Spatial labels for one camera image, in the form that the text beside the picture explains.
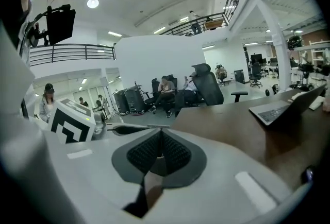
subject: seated man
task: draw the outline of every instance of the seated man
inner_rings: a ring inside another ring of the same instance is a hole
[[[155,104],[150,108],[150,112],[155,112],[156,106],[161,103],[162,107],[164,108],[167,118],[172,116],[171,106],[167,104],[169,99],[174,98],[175,96],[175,86],[173,82],[168,81],[166,76],[161,78],[161,83],[158,86],[158,92],[160,92],[159,97],[157,98]]]
[[[196,76],[196,72],[191,73],[189,77]],[[197,88],[192,80],[185,77],[184,89],[175,95],[175,117],[178,116],[180,110],[185,107],[186,103],[195,103],[197,101]]]
[[[80,100],[81,105],[84,105],[84,106],[88,107],[87,101],[84,102],[84,99],[82,97],[80,97],[79,100]]]

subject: gray floor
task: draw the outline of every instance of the gray floor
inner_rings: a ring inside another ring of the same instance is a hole
[[[227,84],[224,87],[220,87],[221,92],[224,96],[224,104],[227,103],[234,103],[235,96],[231,96],[232,92],[236,91],[247,91],[249,94],[245,96],[241,96],[240,101],[245,100],[251,100],[251,99],[257,99],[265,97],[265,89],[264,88],[251,88],[250,84],[241,84],[235,81],[232,81],[230,84]],[[114,116],[111,118],[111,122],[113,123],[129,123],[129,124],[138,124],[138,125],[172,125],[175,121],[174,114],[170,118],[166,118],[165,112],[158,108],[156,114],[152,113],[144,113],[140,116],[132,116],[132,115],[126,115],[126,116]]]

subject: speaker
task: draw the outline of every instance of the speaker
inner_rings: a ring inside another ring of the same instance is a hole
[[[101,84],[103,87],[108,87],[109,86],[109,83],[108,83],[108,80],[106,77],[102,77],[100,78],[100,81],[101,81]]]

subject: white box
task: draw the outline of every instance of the white box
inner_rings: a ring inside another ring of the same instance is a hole
[[[92,109],[68,98],[56,100],[48,122],[48,130],[58,135],[60,143],[89,142],[95,129]]]

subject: fluorescent light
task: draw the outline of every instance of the fluorescent light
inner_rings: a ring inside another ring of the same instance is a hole
[[[98,0],[88,0],[87,1],[87,6],[91,9],[94,9],[98,6],[99,2]]]
[[[187,17],[184,17],[184,18],[180,19],[180,23],[182,23],[182,22],[184,22],[184,21],[187,21],[188,19],[189,19],[188,16],[187,16]]]
[[[257,45],[258,43],[250,43],[250,44],[244,44],[244,45]]]
[[[154,32],[154,35],[157,34],[157,33],[159,33],[160,31],[163,31],[164,29],[166,29],[165,26],[164,27],[161,27],[159,30],[157,30],[157,31]]]
[[[232,9],[232,8],[235,8],[236,6],[226,6],[226,7],[223,7],[224,10],[226,9]]]
[[[115,36],[115,37],[121,37],[122,35],[121,34],[119,34],[119,33],[115,33],[115,32],[108,32],[108,34],[109,35],[113,35],[113,36]]]
[[[203,47],[202,49],[208,49],[208,48],[212,48],[212,47],[215,47],[215,45],[210,45],[210,46],[207,46],[207,47]]]

